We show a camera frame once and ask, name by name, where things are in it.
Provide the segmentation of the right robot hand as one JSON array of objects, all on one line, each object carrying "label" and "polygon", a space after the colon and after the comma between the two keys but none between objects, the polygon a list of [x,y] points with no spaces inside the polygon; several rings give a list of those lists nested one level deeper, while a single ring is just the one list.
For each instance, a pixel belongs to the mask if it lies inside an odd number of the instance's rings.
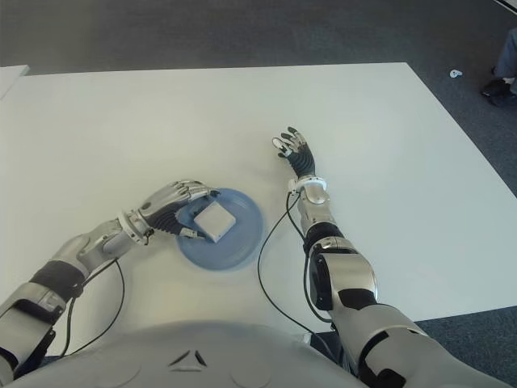
[{"label": "right robot hand", "polygon": [[288,161],[298,178],[316,175],[316,166],[309,144],[296,129],[288,127],[286,133],[272,138],[272,144],[278,150],[278,156]]}]

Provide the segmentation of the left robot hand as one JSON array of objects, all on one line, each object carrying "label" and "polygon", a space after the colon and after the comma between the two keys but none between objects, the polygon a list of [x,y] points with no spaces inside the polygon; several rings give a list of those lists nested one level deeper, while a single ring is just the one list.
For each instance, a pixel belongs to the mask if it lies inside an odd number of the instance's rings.
[{"label": "left robot hand", "polygon": [[154,230],[160,230],[184,238],[206,239],[203,232],[185,226],[177,219],[177,213],[200,198],[210,199],[221,193],[197,180],[184,179],[167,184],[149,196],[138,212]]}]

